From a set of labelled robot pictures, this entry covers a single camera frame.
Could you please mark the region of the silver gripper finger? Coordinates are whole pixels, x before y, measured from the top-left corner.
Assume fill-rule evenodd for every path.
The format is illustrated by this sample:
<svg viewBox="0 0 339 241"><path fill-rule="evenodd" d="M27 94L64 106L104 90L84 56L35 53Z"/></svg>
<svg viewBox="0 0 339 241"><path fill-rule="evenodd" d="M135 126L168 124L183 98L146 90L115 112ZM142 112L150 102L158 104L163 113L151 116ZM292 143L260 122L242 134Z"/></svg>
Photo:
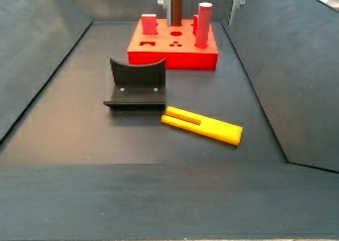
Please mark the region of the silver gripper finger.
<svg viewBox="0 0 339 241"><path fill-rule="evenodd" d="M172 19L171 19L171 0L158 0L158 4L166 10L167 25L171 25L171 22L172 22Z"/></svg>
<svg viewBox="0 0 339 241"><path fill-rule="evenodd" d="M230 19L228 19L228 24L234 24L235 20L235 15L238 9L246 4L246 0L232 0L232 7L231 7L231 13L230 13Z"/></svg>

